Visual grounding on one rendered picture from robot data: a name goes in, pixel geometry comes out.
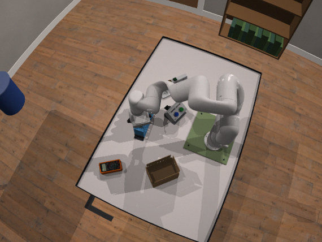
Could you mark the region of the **brown cardboard box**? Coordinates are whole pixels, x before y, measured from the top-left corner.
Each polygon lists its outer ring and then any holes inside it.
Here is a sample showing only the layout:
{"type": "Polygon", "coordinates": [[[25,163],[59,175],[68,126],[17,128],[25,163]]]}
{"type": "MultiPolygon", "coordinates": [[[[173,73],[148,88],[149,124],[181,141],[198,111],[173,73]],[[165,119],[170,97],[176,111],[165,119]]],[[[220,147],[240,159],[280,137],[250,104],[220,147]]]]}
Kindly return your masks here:
{"type": "Polygon", "coordinates": [[[154,187],[170,182],[179,177],[180,169],[173,156],[168,155],[164,158],[146,164],[146,172],[154,187]]]}

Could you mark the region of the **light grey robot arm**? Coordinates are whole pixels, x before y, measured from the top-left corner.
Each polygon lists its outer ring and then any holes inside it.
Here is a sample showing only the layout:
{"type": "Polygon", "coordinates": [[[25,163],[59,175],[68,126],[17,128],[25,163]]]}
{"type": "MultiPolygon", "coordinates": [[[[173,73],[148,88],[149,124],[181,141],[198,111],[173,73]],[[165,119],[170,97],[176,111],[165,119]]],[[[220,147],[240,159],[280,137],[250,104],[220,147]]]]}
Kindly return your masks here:
{"type": "Polygon", "coordinates": [[[176,84],[166,80],[157,81],[149,85],[146,97],[139,90],[132,91],[128,100],[134,117],[133,128],[151,124],[150,117],[147,118],[145,112],[157,114],[160,110],[162,93],[167,90],[177,103],[188,100],[188,106],[192,110],[217,114],[211,131],[204,137],[204,143],[210,150],[228,148],[228,144],[237,137],[245,93],[240,80],[232,74],[220,77],[217,82],[216,100],[210,99],[210,83],[203,75],[176,84]]]}

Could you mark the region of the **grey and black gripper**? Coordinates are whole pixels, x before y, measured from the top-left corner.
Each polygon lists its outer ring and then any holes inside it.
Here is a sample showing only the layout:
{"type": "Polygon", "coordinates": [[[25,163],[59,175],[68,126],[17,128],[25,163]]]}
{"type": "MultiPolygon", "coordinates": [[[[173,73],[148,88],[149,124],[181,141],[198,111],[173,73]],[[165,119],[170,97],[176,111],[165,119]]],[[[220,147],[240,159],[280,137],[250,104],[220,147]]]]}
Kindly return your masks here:
{"type": "MultiPolygon", "coordinates": [[[[148,112],[145,112],[145,114],[146,114],[146,117],[147,118],[148,117],[150,117],[150,118],[152,117],[151,114],[149,114],[148,112]]],[[[131,113],[130,109],[129,109],[129,117],[130,117],[130,119],[128,119],[127,122],[128,123],[133,122],[134,121],[134,117],[133,117],[133,114],[131,113]]]]}

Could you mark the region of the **orange digital multimeter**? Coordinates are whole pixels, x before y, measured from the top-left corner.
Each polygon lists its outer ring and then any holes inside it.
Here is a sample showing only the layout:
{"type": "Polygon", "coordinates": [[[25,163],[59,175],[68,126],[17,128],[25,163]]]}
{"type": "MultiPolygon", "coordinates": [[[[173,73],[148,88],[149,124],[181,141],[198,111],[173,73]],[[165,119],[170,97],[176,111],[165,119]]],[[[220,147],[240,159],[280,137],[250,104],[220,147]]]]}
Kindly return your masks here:
{"type": "Polygon", "coordinates": [[[109,174],[123,170],[119,159],[99,163],[99,169],[101,174],[109,174]]]}

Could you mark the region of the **grey panel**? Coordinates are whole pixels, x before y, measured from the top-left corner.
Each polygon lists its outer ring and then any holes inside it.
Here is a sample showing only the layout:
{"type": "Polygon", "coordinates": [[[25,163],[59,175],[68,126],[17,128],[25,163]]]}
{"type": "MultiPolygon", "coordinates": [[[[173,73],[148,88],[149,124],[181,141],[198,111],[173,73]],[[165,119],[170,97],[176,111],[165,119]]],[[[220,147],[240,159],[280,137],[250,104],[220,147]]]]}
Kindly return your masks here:
{"type": "MultiPolygon", "coordinates": [[[[187,75],[186,75],[186,74],[183,74],[183,75],[180,75],[180,76],[178,76],[177,78],[173,78],[172,80],[169,80],[169,81],[171,81],[171,82],[173,82],[174,84],[176,84],[176,83],[178,83],[178,82],[180,82],[180,81],[183,81],[183,80],[185,80],[185,79],[187,79],[187,75]]],[[[167,98],[167,97],[169,97],[169,96],[170,96],[169,90],[164,91],[164,92],[162,93],[162,99],[165,99],[165,98],[167,98]]]]}

